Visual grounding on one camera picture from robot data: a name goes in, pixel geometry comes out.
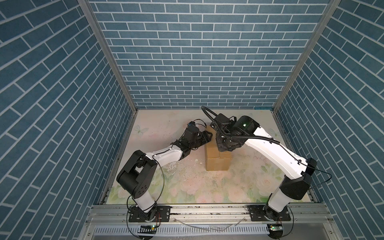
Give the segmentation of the brown cardboard express box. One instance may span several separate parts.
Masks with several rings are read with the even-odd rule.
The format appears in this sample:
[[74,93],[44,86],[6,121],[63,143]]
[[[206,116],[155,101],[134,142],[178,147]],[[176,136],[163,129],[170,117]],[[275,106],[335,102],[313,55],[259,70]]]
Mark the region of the brown cardboard express box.
[[205,145],[206,170],[207,171],[228,171],[232,162],[231,152],[220,152],[216,142],[216,131],[208,126],[207,131],[212,133],[212,139]]

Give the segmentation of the controller board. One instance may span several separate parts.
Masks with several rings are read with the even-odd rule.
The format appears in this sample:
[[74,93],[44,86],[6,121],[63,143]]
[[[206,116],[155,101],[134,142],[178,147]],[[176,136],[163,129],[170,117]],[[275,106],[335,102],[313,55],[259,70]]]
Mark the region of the controller board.
[[281,224],[268,224],[267,229],[271,239],[277,240],[283,236],[284,227]]
[[157,227],[154,226],[140,226],[137,235],[141,239],[151,239],[157,233]]

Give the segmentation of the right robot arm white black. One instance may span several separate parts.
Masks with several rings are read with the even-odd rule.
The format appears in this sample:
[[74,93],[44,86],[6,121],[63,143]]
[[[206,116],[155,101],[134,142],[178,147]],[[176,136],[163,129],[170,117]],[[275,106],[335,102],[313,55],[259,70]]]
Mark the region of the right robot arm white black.
[[231,120],[219,114],[212,120],[211,127],[217,132],[219,151],[231,152],[247,145],[268,158],[285,174],[279,188],[269,197],[265,212],[280,213],[289,202],[301,200],[309,190],[317,161],[306,160],[293,153],[252,118],[242,116],[238,120]]

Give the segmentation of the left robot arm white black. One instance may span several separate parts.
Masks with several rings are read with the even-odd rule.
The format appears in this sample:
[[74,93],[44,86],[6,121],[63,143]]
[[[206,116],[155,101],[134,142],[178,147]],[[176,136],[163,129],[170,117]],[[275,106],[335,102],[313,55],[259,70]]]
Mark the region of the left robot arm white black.
[[189,125],[182,136],[159,151],[144,153],[135,151],[117,174],[117,182],[127,191],[144,213],[155,208],[156,200],[148,192],[157,169],[186,158],[192,151],[206,145],[212,140],[213,134]]

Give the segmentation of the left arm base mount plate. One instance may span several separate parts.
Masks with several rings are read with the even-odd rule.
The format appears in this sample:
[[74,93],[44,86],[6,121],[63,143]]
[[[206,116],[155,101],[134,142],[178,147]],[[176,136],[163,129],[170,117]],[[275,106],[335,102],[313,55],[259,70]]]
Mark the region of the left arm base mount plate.
[[171,214],[170,206],[155,206],[147,213],[139,207],[131,206],[128,213],[128,221],[130,223],[144,222],[169,222]]

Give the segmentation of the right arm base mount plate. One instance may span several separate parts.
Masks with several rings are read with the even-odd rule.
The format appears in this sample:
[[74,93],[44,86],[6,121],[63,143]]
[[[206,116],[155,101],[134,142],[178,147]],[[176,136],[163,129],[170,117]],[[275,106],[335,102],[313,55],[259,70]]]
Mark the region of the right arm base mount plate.
[[288,207],[285,206],[281,212],[276,212],[266,205],[248,205],[246,209],[250,213],[252,222],[289,222],[291,216]]

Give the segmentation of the left controller board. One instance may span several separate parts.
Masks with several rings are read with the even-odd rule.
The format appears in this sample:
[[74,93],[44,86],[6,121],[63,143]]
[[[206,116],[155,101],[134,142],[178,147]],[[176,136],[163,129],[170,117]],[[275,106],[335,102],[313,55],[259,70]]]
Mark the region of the left controller board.
[[157,233],[157,227],[154,226],[140,226],[137,235],[141,239],[151,239]]

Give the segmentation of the right controller board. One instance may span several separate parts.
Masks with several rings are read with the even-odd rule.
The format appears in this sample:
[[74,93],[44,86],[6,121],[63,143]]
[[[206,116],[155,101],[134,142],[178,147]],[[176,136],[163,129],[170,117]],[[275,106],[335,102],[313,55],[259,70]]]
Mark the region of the right controller board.
[[281,224],[268,224],[267,229],[271,239],[277,240],[283,236],[284,227]]

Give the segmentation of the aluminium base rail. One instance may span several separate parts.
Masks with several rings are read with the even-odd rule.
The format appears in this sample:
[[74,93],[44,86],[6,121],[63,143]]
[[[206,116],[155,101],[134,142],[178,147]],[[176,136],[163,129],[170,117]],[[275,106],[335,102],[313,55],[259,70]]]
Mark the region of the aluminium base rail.
[[240,224],[334,224],[328,208],[320,203],[291,203],[281,213],[266,214],[263,204],[172,204],[158,205],[154,215],[140,214],[137,208],[129,210],[123,205],[94,205],[85,222],[84,232],[93,234],[97,226],[122,225],[129,233],[138,226],[164,228],[181,224],[202,228],[203,225],[225,227]]

